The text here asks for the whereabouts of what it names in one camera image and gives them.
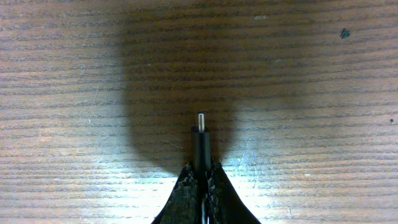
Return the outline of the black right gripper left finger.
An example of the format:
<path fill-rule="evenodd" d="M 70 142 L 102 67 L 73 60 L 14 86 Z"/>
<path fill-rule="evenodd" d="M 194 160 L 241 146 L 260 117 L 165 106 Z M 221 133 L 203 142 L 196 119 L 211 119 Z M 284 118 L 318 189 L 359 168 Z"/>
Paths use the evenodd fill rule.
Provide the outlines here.
<path fill-rule="evenodd" d="M 152 224 L 198 223 L 198 188 L 190 162 L 183 167 L 166 204 Z"/>

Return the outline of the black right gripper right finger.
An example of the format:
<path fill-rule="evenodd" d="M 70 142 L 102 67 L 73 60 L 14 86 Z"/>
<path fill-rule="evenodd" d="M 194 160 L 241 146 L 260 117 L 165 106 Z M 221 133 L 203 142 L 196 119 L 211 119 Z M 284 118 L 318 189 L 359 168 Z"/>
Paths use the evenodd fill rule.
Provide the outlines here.
<path fill-rule="evenodd" d="M 212 163 L 208 193 L 210 223 L 260 224 L 239 198 L 220 162 Z"/>

